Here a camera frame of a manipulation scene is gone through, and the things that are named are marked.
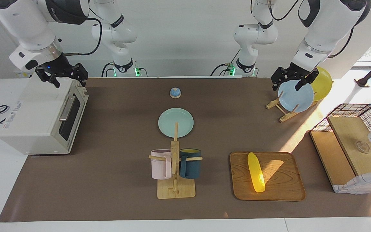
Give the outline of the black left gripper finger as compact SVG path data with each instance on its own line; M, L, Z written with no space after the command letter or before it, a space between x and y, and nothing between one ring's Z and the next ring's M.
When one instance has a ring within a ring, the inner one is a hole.
M282 83L286 82L286 70L283 67L278 67L272 74L271 81L273 83L272 89L276 91Z
M314 69L308 75L298 74L300 81L295 85L296 91L299 91L300 88L302 88L306 84L312 84L318 75L319 75L318 69Z

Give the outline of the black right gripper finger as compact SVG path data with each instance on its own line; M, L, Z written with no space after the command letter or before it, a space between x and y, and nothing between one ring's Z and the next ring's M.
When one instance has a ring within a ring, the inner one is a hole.
M42 82L49 82L53 84L56 88L60 88L60 82L57 80L57 76L55 73L48 75L42 67L37 66L36 74Z
M77 80L82 87L86 87L86 81L88 80L88 72L81 63L77 63L74 66L74 79Z

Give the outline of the glass oven door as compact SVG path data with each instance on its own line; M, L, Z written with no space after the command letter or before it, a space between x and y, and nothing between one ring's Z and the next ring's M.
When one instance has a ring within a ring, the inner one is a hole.
M81 86L71 86L56 121L56 132L60 138L70 143L77 130L83 108L88 100L87 90Z

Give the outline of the yellow corn cob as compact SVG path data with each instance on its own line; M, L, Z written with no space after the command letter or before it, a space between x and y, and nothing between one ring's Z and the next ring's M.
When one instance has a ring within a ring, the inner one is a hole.
M257 193L265 191L265 181L262 173L262 168L258 157L253 152L249 152L247 156L247 164L249 167L250 178L254 190Z

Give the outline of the mint green plate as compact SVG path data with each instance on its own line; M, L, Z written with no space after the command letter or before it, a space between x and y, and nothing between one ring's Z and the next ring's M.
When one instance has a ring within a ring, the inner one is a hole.
M183 108L170 108L165 110L158 119L159 130L170 138L174 138L176 123L178 123L177 137L182 138L192 131L194 118Z

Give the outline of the white toaster oven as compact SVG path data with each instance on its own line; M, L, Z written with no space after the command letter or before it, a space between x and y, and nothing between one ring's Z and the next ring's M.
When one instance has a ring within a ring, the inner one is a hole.
M2 141L25 155L63 155L71 152L81 119L70 143L56 132L56 121L70 87L82 85L70 78L59 78L58 81L60 88L42 82L36 76L29 80L3 123L0 130Z

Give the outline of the yellow plate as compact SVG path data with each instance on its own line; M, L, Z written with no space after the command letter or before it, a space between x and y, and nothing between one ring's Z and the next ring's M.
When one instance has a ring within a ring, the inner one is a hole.
M317 67L318 76L315 78L314 82L311 83L311 86L314 91L313 101L320 101L325 98L331 91L333 80L330 73L322 67Z

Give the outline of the light blue plate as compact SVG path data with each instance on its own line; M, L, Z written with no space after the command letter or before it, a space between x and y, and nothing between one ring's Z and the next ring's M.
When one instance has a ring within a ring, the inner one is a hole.
M294 112L303 112L307 110L314 100L314 91L311 84L306 84L296 90L297 80L290 80L282 83L278 88L280 104L284 109Z

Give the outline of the wooden dish rack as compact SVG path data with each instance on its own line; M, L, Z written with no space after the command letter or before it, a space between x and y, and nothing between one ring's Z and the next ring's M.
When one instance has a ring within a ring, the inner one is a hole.
M272 101L270 101L265 107L266 107L266 109L271 109L271 108L277 108L278 110L280 110L282 113L283 113L283 116L281 116L279 119L278 119L278 121L280 122L280 123L283 123L283 122L285 122L285 121L287 121L287 120L289 120L289 119L291 119L291 118L293 118L294 116L296 116L297 114L299 114L299 113L301 113L301 112L294 112L295 110L293 110L293 111L288 111L288 110L286 110L286 109L284 109L284 107L280 104L280 97L277 95L277 98L276 99L274 99L274 100L272 100ZM315 104L317 104L319 101L316 101L316 102L313 102L312 104L311 104L311 106L310 107L312 107L312 106L314 106Z

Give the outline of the wooden lid board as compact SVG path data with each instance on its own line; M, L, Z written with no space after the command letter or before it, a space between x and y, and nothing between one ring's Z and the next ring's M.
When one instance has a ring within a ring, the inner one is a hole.
M368 140L369 129L360 117L328 117L337 140L339 141L355 175L371 173L371 143ZM356 141L369 144L370 152L361 153L356 148Z

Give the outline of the flat wooden board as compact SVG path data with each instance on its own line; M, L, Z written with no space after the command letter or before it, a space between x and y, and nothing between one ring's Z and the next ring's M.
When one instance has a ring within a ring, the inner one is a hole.
M313 130L309 135L332 185L345 185L356 177L334 132Z

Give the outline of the square wooden tray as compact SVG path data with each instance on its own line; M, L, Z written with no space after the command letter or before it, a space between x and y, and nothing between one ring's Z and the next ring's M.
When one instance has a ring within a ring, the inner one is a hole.
M234 196L243 201L302 201L306 197L294 156L288 152L254 152L265 180L265 191L257 193L252 185L247 162L248 151L229 156Z

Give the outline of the brown table mat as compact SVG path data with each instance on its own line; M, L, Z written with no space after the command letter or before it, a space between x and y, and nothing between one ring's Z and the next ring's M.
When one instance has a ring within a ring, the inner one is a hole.
M171 88L181 97L171 98ZM92 78L87 91L71 154L27 157L0 222L371 216L371 194L334 193L308 135L319 121L313 110L279 123L280 112L265 108L276 95L267 78ZM194 118L179 143L202 150L202 171L195 197L159 200L148 155L170 146L157 121L174 107ZM229 168L235 151L292 153L305 199L235 198Z

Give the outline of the white checked cloth liner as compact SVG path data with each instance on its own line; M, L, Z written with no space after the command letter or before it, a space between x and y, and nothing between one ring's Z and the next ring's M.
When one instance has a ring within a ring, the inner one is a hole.
M371 193L371 173L352 178L344 185L332 185L335 193L368 194Z

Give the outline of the pink mug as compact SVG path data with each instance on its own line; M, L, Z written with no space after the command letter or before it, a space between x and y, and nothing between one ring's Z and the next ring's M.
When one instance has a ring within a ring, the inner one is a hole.
M171 150L157 149L151 151L154 157L162 157L164 160L151 159L151 176L153 179L165 180L172 177Z

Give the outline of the dark blue mug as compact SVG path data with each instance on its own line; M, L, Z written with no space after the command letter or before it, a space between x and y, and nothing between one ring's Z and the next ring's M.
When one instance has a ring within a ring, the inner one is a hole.
M180 149L180 176L187 179L196 179L200 177L201 161L186 160L187 158L201 157L199 149Z

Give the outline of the wooden mug rack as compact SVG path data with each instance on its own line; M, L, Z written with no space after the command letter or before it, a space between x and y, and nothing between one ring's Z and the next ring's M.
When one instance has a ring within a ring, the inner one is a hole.
M178 142L178 122L174 127L174 140L170 144L171 151L171 178L157 181L157 198L174 199L195 197L194 179L182 178L179 174L181 161Z

